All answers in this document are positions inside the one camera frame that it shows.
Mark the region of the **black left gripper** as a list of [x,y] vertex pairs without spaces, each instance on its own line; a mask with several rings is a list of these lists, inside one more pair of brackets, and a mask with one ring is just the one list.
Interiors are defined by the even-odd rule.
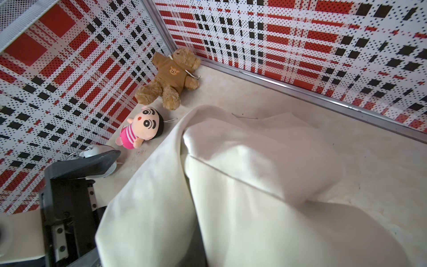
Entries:
[[84,179],[82,170],[76,161],[57,161],[44,170],[50,180],[40,191],[47,267],[102,265],[95,235],[106,208],[98,205],[95,181]]

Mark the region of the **cream white zip jacket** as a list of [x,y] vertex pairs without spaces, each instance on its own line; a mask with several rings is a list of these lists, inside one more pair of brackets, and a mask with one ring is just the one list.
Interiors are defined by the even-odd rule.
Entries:
[[96,233],[104,267],[408,267],[362,210],[318,201],[339,155],[289,113],[187,113],[108,204]]

